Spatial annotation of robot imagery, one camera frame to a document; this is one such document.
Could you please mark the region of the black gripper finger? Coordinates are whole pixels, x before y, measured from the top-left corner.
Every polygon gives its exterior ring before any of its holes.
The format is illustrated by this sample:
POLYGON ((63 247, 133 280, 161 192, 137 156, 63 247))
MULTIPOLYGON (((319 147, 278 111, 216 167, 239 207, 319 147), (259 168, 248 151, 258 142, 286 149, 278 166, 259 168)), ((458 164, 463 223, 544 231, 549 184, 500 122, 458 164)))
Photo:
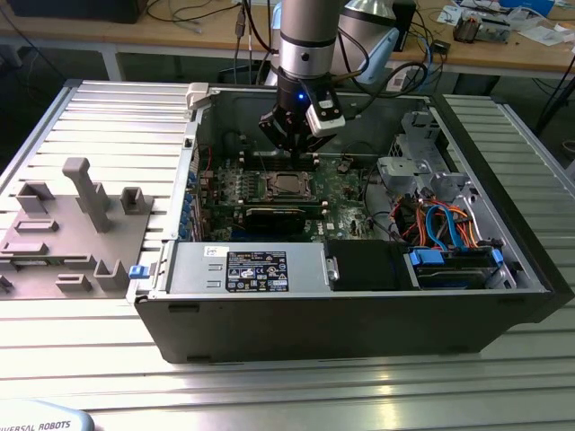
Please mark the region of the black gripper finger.
POLYGON ((298 128, 292 111, 274 107, 272 112, 261 116, 259 127, 277 149, 289 153, 292 160, 298 157, 298 128))
POLYGON ((296 157, 302 154, 315 153, 335 138, 335 135, 314 136, 313 134, 300 134, 296 139, 296 157))

